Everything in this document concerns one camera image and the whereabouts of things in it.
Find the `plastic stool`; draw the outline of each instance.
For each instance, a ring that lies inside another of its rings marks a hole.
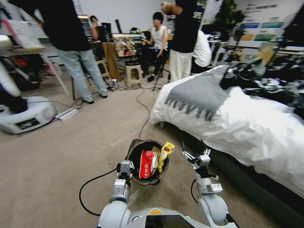
[[[100,64],[100,63],[103,65],[103,67],[104,67],[104,69],[105,69],[105,70],[104,70],[105,73],[101,74],[102,78],[108,77],[108,79],[112,79],[111,76],[110,76],[110,73],[109,73],[109,71],[108,71],[107,65],[105,64],[105,62],[104,62],[103,60],[97,61],[96,64],[97,64],[98,68],[99,68],[99,64]]]
[[[132,79],[131,71],[133,69],[137,69],[138,71],[138,79]],[[126,61],[126,86],[132,87],[133,84],[140,84],[140,86],[143,86],[143,75],[142,75],[142,68],[140,67],[140,64],[138,61],[129,60]]]

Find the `sneaker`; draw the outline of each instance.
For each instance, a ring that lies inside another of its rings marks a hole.
[[[87,104],[89,104],[89,105],[91,105],[91,104],[94,103],[94,101],[86,101],[86,100],[84,100],[84,99],[83,99],[83,102],[85,102],[85,103],[87,103]]]
[[[103,96],[101,94],[99,94],[99,96],[102,97],[102,98],[104,98],[104,99],[106,99],[108,97],[108,95]]]
[[[154,75],[154,74],[152,74],[150,77],[148,77],[148,82],[153,81],[153,80],[154,80],[154,78],[155,78],[155,75]]]

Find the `black mattress base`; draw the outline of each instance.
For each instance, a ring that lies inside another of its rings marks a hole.
[[[192,151],[202,150],[197,138],[184,131],[179,132]],[[255,172],[253,167],[242,165],[229,154],[212,149],[210,158],[245,195],[284,226],[304,227],[303,198],[268,176]]]

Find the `black t-shirt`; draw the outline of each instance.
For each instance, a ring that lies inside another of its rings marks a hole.
[[[191,53],[197,39],[197,32],[204,9],[200,0],[176,0],[183,12],[176,16],[175,32],[171,48],[177,52]]]
[[[29,14],[34,14],[38,9],[45,22],[44,32],[56,48],[63,51],[91,49],[72,0],[9,0],[9,2]]]

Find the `chip bag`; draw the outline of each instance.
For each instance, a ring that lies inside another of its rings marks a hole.
[[[140,158],[139,178],[148,178],[153,171],[156,157],[150,150],[143,150]]]
[[[161,173],[162,172],[162,166],[164,165],[164,160],[171,155],[175,148],[175,145],[166,142],[166,144],[162,147],[161,149],[161,155],[158,160],[158,171]]]

